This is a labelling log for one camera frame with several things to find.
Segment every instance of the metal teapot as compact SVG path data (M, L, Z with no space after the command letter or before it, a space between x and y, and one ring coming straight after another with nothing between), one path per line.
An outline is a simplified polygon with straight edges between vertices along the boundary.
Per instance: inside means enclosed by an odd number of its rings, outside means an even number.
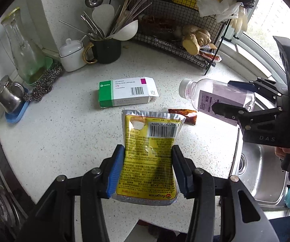
M0 103L6 113L17 111L23 104L25 90L22 84L13 82L8 75L5 75L0 81Z

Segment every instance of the dark green mug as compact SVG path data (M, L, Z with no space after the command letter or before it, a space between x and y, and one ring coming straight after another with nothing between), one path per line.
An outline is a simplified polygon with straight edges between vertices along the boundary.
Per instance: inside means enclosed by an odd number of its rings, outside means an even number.
M89 49L92 48L94 59L86 59ZM92 40L82 53L83 60L86 64L110 64L116 61L121 55L121 41L110 38L101 41Z

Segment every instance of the sink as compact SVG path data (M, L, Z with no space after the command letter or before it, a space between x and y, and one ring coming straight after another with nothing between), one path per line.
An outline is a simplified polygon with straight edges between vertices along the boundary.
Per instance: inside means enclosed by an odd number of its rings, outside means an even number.
M284 206L288 173L280 163L273 146L243 143L238 176L261 207Z

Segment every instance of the screw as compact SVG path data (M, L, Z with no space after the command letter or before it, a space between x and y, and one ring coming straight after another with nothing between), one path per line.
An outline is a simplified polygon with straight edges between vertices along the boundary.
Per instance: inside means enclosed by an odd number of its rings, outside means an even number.
M194 170L194 172L195 172L196 174L203 174L203 173L204 173L204 170L203 170L202 168L196 168L196 169Z
M239 178L238 178L236 175L232 175L232 176L230 177L230 180L231 180L232 182L238 182L238 181L239 181Z
M58 177L57 177L57 181L58 182L63 182L65 180L65 175L59 175Z
M101 173L101 169L99 167L95 167L91 170L92 174L100 174Z

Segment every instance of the glass carafe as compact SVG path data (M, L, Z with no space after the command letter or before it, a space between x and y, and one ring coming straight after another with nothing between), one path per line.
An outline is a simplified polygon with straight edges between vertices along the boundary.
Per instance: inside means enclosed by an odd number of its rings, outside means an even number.
M20 8L13 10L1 24L7 33L19 76L27 84L33 84L46 70L46 60L42 50L26 35Z

